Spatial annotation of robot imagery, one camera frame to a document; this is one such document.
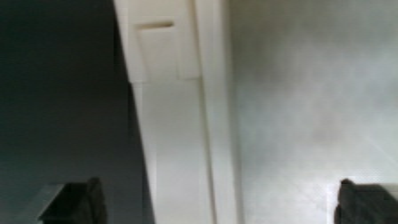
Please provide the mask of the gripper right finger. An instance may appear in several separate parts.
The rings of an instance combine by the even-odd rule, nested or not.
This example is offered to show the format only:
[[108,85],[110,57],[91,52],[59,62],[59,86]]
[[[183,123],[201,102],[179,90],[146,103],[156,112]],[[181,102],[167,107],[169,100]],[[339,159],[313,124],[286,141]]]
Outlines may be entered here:
[[334,224],[398,224],[398,184],[341,180]]

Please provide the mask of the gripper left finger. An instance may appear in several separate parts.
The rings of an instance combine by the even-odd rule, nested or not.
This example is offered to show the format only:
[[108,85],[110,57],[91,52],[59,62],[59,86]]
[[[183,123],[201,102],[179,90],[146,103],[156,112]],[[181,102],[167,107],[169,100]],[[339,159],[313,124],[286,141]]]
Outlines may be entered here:
[[41,224],[108,224],[103,185],[98,177],[67,183],[39,215]]

